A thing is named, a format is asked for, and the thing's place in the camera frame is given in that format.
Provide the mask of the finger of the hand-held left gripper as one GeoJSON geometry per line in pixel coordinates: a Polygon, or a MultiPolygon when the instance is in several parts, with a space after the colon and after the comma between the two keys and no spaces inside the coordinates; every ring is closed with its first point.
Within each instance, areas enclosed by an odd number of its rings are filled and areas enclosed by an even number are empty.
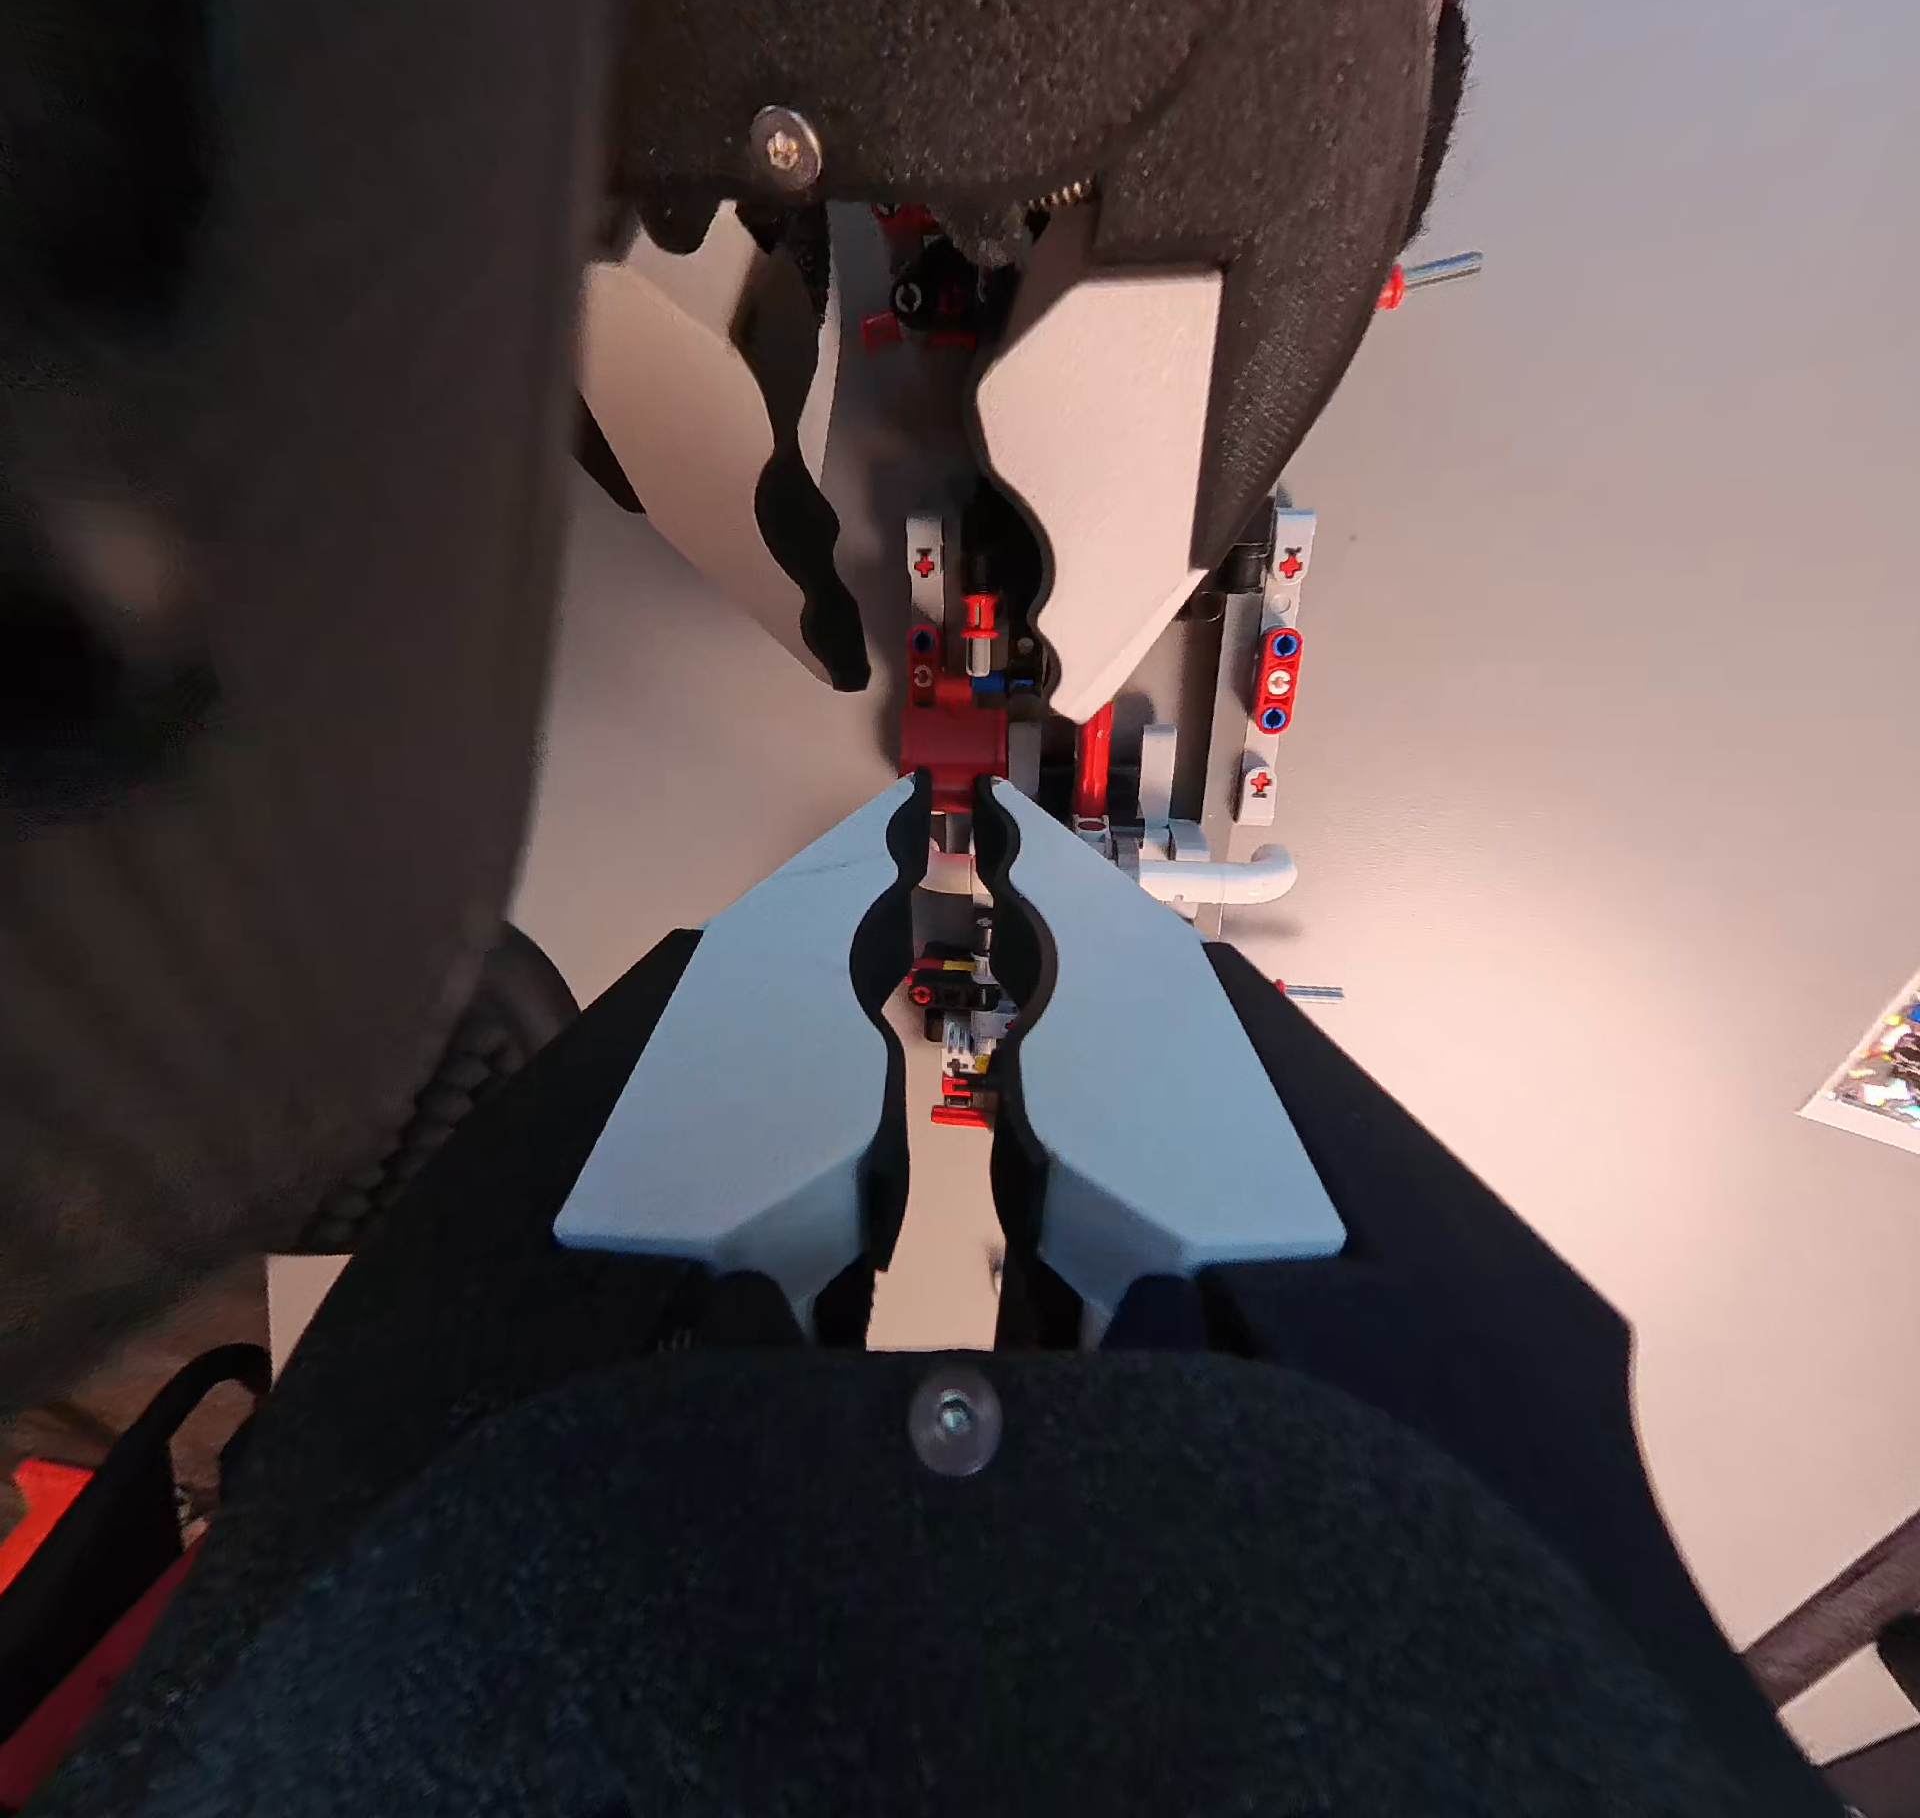
{"type": "Polygon", "coordinates": [[[639,229],[590,266],[581,397],[654,529],[817,681],[861,692],[868,633],[826,494],[840,332],[826,216],[784,232],[723,201],[696,247],[639,229]]]}
{"type": "Polygon", "coordinates": [[[987,470],[1043,545],[1053,709],[1085,722],[1200,587],[1216,270],[1070,281],[977,384],[987,470]]]}

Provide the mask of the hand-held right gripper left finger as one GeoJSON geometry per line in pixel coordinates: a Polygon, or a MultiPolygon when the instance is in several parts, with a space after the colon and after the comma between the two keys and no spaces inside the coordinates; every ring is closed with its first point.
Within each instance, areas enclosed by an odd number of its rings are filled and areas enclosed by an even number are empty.
{"type": "Polygon", "coordinates": [[[708,919],[554,1224],[821,1302],[888,1267],[910,1192],[905,1050],[920,779],[899,778],[708,919]]]}

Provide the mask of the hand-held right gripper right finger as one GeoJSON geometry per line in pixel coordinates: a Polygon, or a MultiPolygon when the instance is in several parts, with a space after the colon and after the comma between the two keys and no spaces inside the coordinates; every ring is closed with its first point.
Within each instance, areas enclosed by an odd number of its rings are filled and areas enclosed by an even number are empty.
{"type": "Polygon", "coordinates": [[[979,779],[974,839],[996,1048],[996,1345],[1095,1346],[1145,1278],[1346,1247],[1324,1185],[1206,943],[1009,779],[979,779]]]}

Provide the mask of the lego car chassis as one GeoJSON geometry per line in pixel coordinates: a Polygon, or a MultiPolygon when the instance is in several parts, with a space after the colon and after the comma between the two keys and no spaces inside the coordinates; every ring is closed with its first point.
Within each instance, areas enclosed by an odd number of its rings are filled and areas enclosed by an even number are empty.
{"type": "MultiPolygon", "coordinates": [[[[974,270],[925,205],[873,203],[871,213],[889,292],[861,318],[863,349],[985,345],[1012,307],[1014,273],[974,270]]],[[[1065,722],[1042,700],[1043,639],[1031,614],[1039,565],[1016,562],[1014,512],[988,507],[988,498],[981,482],[966,510],[908,518],[905,700],[915,658],[971,679],[979,700],[1002,700],[1012,715],[1012,783],[1118,868],[1154,884],[1203,936],[1220,936],[1228,909],[1286,889],[1276,861],[1252,847],[1236,853],[1235,841],[1276,823],[1280,749],[1304,681],[1315,515],[1275,488],[1140,662],[1132,686],[1089,722],[1065,722]],[[1210,876],[1184,886],[1187,896],[1168,896],[1166,872],[1184,868],[1210,876]]],[[[922,891],[987,904],[971,813],[935,813],[922,891]]],[[[1014,1002],[987,959],[991,919],[974,912],[961,936],[957,909],[917,917],[925,936],[902,992],[938,1054],[930,1114],[951,1131],[987,1131],[998,1110],[996,1048],[1014,1026],[1014,1002]]]]}

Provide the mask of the red lego seat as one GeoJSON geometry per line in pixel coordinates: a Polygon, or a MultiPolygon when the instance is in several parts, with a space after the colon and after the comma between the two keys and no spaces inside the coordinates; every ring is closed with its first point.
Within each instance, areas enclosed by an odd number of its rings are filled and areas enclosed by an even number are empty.
{"type": "Polygon", "coordinates": [[[1006,705],[979,700],[971,679],[915,658],[899,714],[899,773],[928,774],[938,814],[966,814],[979,779],[1012,778],[1006,705]]]}

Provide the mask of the holographic sticker sheet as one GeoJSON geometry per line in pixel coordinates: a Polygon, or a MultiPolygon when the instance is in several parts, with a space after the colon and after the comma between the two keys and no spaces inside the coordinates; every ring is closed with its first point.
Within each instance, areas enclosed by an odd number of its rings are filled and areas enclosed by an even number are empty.
{"type": "Polygon", "coordinates": [[[1919,1153],[1919,976],[1885,1002],[1799,1116],[1919,1153]]]}

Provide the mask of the red and black bag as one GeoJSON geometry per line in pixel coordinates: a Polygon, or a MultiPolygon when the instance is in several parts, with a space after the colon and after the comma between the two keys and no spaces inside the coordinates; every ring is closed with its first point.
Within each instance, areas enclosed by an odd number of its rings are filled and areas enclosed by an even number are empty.
{"type": "Polygon", "coordinates": [[[4,1551],[4,1813],[23,1813],[139,1657],[193,1567],[177,1433],[222,1387],[272,1384],[264,1345],[182,1365],[99,1467],[30,1455],[4,1551]]]}

